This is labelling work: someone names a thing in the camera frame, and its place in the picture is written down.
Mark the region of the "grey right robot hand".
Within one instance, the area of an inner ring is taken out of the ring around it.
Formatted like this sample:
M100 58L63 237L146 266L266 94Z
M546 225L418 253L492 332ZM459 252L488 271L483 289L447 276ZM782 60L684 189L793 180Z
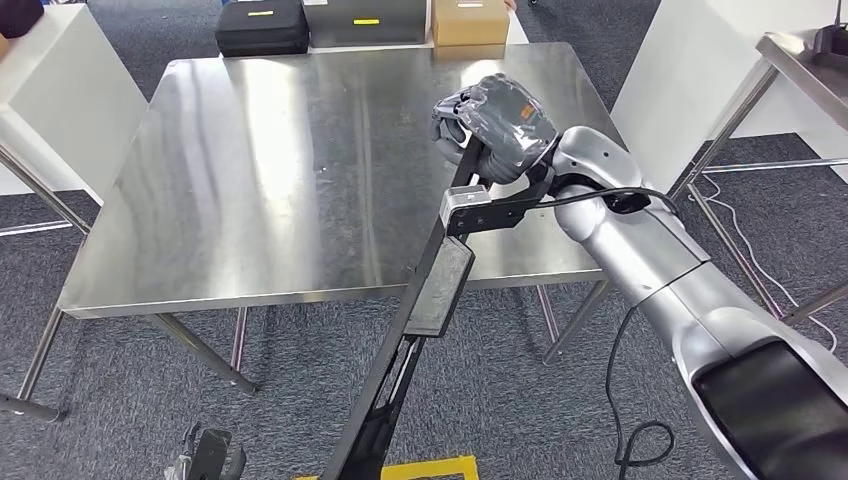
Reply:
M517 180L558 136L541 103L502 73L488 75L443 98L433 107L431 140L453 164L461 162L468 138L488 149L476 174L495 184Z

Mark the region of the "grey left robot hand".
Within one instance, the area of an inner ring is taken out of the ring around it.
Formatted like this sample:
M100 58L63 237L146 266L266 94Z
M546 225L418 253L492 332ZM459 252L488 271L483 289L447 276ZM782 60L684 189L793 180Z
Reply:
M233 442L232 433L202 428L199 422L188 428L182 439L183 451L164 470L168 480L242 478L247 457L244 448Z

